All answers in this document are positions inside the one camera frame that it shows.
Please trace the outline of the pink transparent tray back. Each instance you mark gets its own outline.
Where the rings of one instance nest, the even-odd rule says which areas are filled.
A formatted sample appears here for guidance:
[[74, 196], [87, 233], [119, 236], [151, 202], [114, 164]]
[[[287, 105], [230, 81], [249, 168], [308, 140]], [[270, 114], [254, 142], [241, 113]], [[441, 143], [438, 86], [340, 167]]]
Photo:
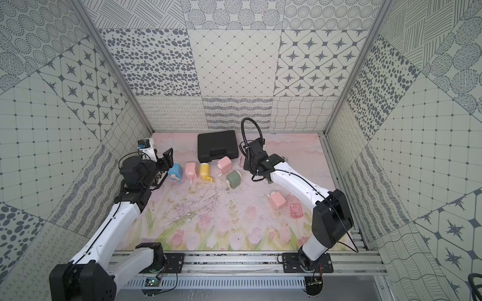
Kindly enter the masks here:
[[246, 157], [241, 156], [240, 161], [239, 161], [239, 166], [243, 169], [244, 168], [244, 163], [245, 163]]

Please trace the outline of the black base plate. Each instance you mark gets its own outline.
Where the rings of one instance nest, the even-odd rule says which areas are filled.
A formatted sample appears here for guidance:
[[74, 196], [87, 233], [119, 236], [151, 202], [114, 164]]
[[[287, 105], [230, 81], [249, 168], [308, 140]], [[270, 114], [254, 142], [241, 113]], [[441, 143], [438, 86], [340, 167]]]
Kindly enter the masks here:
[[323, 273], [334, 272], [331, 257], [328, 253], [322, 254], [322, 256], [315, 261], [310, 260], [300, 253], [282, 253], [279, 262], [282, 265], [284, 273], [309, 273], [315, 270], [318, 272], [322, 271]]
[[164, 254], [164, 273], [180, 274], [182, 273], [185, 260], [184, 253], [165, 253]]

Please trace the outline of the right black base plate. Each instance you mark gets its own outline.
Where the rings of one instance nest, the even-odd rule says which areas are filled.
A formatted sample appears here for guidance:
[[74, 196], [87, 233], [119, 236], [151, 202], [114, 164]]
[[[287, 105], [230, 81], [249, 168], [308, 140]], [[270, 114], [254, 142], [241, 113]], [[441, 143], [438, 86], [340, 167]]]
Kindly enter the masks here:
[[309, 273], [315, 270], [318, 272], [322, 271], [323, 273], [334, 272], [331, 257], [328, 253], [322, 254], [322, 256], [315, 261], [310, 260], [300, 253], [282, 253], [279, 262], [282, 265], [284, 273]]

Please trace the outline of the black plastic tool case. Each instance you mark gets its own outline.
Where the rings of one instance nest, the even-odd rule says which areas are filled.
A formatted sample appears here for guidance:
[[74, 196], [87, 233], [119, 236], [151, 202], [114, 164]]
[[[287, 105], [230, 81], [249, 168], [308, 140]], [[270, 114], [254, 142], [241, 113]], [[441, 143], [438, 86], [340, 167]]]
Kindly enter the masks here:
[[234, 130], [199, 134], [197, 156], [200, 163], [210, 163], [224, 157], [239, 157], [237, 137]]

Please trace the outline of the yellow pencil sharpener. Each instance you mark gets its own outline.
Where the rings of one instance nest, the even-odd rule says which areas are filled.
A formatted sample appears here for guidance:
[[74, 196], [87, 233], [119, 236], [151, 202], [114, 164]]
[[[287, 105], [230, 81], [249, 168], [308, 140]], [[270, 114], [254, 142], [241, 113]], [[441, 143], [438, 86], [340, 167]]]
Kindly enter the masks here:
[[204, 182], [213, 183], [213, 178], [211, 177], [211, 169], [208, 163], [200, 164], [200, 179]]

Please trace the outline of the pink pencil sharpener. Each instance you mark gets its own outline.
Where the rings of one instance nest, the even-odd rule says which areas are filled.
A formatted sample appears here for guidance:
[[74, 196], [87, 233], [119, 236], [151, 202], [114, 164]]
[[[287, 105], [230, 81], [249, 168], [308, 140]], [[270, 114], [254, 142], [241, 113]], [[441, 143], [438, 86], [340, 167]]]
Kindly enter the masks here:
[[286, 198], [279, 191], [268, 194], [268, 202], [274, 210], [279, 210], [287, 204]]
[[198, 179], [197, 164], [195, 162], [189, 162], [185, 166], [185, 176], [189, 180], [190, 184]]
[[232, 170], [232, 160], [228, 156], [219, 159], [217, 162], [218, 177], [228, 174]]

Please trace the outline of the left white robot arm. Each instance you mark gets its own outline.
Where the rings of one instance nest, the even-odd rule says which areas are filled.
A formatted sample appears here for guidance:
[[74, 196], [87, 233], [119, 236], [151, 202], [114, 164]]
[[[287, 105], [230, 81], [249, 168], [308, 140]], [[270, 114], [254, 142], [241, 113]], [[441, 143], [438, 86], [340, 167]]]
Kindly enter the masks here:
[[123, 181], [114, 205], [85, 247], [69, 263], [58, 264], [50, 272], [52, 300], [114, 300], [139, 272], [167, 271], [161, 243], [141, 243], [113, 267], [109, 262], [131, 224], [147, 207], [152, 192], [164, 183], [159, 176], [165, 176], [173, 166], [173, 149], [159, 158], [152, 146], [140, 147], [119, 160]]

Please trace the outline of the green pencil sharpener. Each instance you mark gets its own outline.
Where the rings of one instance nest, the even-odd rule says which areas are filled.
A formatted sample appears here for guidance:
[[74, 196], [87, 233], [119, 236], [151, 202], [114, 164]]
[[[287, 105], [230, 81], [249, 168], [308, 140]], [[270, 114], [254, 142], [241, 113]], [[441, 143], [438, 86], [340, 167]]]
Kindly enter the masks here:
[[242, 174], [239, 171], [232, 171], [226, 176], [226, 183], [229, 189], [235, 189], [240, 186], [242, 181]]

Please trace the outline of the pink pencil sharpener back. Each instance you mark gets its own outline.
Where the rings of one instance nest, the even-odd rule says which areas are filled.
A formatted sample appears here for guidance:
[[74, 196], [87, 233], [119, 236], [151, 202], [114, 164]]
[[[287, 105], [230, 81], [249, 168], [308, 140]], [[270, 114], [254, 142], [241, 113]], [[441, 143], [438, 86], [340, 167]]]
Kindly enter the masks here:
[[217, 162], [218, 177], [228, 174], [232, 170], [232, 160], [228, 156], [219, 159]]

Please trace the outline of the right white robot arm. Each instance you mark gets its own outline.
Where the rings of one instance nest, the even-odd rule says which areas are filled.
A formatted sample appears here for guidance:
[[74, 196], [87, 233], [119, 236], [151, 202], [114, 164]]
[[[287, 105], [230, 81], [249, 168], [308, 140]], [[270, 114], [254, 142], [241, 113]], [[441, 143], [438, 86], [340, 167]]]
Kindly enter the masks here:
[[284, 158], [268, 155], [264, 139], [243, 141], [239, 148], [246, 157], [244, 169], [287, 189], [312, 214], [312, 235], [298, 251], [299, 262], [306, 271], [313, 271], [320, 257], [333, 248], [354, 226], [345, 194], [339, 189], [329, 191], [295, 171]]

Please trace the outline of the pink pencil sharpener front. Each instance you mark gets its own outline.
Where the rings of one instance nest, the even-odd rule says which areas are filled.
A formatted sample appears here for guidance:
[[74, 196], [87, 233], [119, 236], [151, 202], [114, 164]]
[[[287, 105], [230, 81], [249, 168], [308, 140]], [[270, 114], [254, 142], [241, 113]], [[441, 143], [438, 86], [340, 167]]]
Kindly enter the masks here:
[[195, 162], [189, 162], [185, 166], [185, 176], [189, 180], [190, 184], [198, 179], [197, 164]]

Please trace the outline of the blue pencil sharpener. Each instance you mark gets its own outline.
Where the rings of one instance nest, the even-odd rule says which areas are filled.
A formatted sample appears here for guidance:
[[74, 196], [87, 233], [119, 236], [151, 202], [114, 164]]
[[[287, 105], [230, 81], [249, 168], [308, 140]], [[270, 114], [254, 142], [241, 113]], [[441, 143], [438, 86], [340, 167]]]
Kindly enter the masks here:
[[183, 175], [184, 175], [184, 172], [183, 172], [182, 166], [179, 163], [174, 162], [173, 167], [170, 168], [168, 171], [169, 179], [171, 179], [171, 181], [174, 181], [180, 184], [183, 179]]

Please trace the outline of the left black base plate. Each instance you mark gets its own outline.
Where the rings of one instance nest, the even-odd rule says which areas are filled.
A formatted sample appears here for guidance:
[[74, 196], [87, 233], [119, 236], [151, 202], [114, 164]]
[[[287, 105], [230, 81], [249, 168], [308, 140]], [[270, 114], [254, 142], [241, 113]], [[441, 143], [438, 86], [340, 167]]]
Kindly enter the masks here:
[[164, 273], [180, 274], [182, 273], [185, 260], [184, 253], [165, 253], [164, 254]]

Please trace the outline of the aluminium mounting rail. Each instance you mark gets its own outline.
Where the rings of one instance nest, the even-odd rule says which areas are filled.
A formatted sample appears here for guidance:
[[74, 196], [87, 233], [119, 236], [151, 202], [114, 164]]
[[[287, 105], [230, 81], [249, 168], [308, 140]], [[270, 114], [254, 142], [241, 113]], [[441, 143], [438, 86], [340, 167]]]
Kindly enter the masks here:
[[368, 277], [378, 280], [387, 270], [377, 252], [329, 251], [334, 272], [284, 273], [279, 260], [289, 252], [181, 252], [182, 273], [164, 273], [164, 268], [147, 268], [129, 280], [125, 289], [304, 289], [315, 277]]

